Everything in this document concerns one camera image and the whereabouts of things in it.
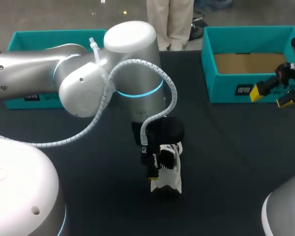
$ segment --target cardboard box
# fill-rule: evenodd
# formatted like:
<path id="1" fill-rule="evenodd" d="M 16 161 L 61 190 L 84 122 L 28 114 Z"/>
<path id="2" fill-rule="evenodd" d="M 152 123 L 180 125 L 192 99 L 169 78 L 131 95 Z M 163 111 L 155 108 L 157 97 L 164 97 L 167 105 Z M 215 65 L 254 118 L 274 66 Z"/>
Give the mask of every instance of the cardboard box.
<path id="1" fill-rule="evenodd" d="M 257 82 L 275 75 L 280 64 L 295 63 L 294 37 L 294 26 L 206 27 L 201 60 L 210 101 L 251 102 L 249 93 Z M 276 102 L 292 89 L 294 80 L 258 102 Z"/>
<path id="2" fill-rule="evenodd" d="M 91 52 L 89 38 L 93 37 L 99 47 L 104 46 L 104 29 L 50 30 L 15 32 L 8 51 L 35 51 L 75 43 Z M 57 93 L 33 94 L 4 102 L 9 109 L 62 108 Z"/>

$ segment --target leg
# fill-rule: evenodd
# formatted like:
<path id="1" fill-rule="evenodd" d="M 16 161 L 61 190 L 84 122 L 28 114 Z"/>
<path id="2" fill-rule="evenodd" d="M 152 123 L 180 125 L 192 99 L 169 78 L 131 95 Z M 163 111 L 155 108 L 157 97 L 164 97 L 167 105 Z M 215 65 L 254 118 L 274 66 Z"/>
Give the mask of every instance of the leg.
<path id="1" fill-rule="evenodd" d="M 168 37 L 173 48 L 187 44 L 193 17 L 194 0 L 171 0 L 168 18 Z"/>
<path id="2" fill-rule="evenodd" d="M 170 0 L 147 0 L 148 22 L 155 28 L 158 46 L 167 48 L 170 45 L 167 36 L 167 22 Z"/>

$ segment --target shoe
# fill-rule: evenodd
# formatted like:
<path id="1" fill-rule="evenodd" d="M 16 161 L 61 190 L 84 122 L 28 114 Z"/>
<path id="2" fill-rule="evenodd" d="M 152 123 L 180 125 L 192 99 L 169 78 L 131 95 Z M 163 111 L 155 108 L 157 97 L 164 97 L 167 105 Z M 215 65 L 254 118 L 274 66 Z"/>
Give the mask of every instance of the shoe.
<path id="1" fill-rule="evenodd" d="M 171 52 L 180 52 L 183 51 L 183 47 L 182 46 L 171 46 Z"/>
<path id="2" fill-rule="evenodd" d="M 157 160 L 158 180 L 151 181 L 151 192 L 156 188 L 169 185 L 181 193 L 180 155 L 182 153 L 181 142 L 175 145 L 161 145 L 161 153 L 155 155 Z"/>
<path id="3" fill-rule="evenodd" d="M 160 52 L 166 52 L 166 51 L 168 51 L 168 47 L 163 47 L 163 46 L 161 46 L 161 47 L 158 47 L 158 50 L 159 50 Z"/>

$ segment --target white cylinder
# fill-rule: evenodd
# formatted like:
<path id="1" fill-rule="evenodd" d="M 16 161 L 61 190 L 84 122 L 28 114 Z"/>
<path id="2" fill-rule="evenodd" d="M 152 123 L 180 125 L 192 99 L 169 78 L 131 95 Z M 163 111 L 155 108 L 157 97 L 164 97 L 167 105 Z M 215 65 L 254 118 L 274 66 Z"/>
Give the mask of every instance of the white cylinder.
<path id="1" fill-rule="evenodd" d="M 47 227 L 51 213 L 57 225 Z M 57 236 L 65 215 L 49 158 L 34 147 L 0 139 L 0 236 Z"/>

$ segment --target white coiled cable tube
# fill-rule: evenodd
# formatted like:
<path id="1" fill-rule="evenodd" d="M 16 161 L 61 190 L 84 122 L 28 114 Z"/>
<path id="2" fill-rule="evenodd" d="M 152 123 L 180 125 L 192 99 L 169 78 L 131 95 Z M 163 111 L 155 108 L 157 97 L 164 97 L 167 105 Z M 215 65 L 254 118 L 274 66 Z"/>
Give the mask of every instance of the white coiled cable tube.
<path id="1" fill-rule="evenodd" d="M 169 87 L 172 91 L 172 101 L 171 101 L 169 107 L 167 109 L 165 109 L 164 111 L 162 111 L 154 116 L 151 116 L 142 124 L 141 131 L 140 131 L 141 144 L 144 146 L 147 146 L 148 145 L 148 139 L 146 136 L 147 125 L 156 119 L 159 119 L 163 116 L 168 115 L 175 108 L 175 105 L 177 103 L 177 89 L 176 89 L 176 86 L 174 85 L 173 81 L 171 80 L 171 78 L 161 68 L 159 68 L 158 66 L 156 66 L 148 61 L 140 60 L 140 59 L 129 59 L 129 60 L 125 60 L 125 61 L 119 63 L 117 66 L 115 66 L 115 68 L 110 73 L 109 80 L 112 82 L 114 77 L 116 76 L 118 70 L 120 70 L 122 67 L 127 66 L 129 64 L 138 64 L 138 65 L 143 65 L 143 66 L 150 68 L 151 70 L 153 70 L 154 72 L 159 74 L 165 80 L 165 82 L 169 85 Z M 95 115 L 95 117 L 91 121 L 91 123 L 84 130 L 82 130 L 80 133 L 78 133 L 68 139 L 64 139 L 64 140 L 57 141 L 57 142 L 50 142 L 50 143 L 22 142 L 22 143 L 27 144 L 27 145 L 31 145 L 36 148 L 51 148 L 51 147 L 63 146 L 65 144 L 69 144 L 73 141 L 80 139 L 81 137 L 85 136 L 87 133 L 89 133 L 94 128 L 94 126 L 96 125 L 100 116 L 102 115 L 103 110 L 105 109 L 105 101 L 106 101 L 106 97 L 108 95 L 108 92 L 109 92 L 109 88 L 107 86 L 105 86 L 103 97 L 102 97 L 99 109 L 97 111 L 97 114 Z M 12 139 L 9 139 L 9 138 L 2 136 L 2 135 L 0 135 L 0 139 L 12 140 Z"/>

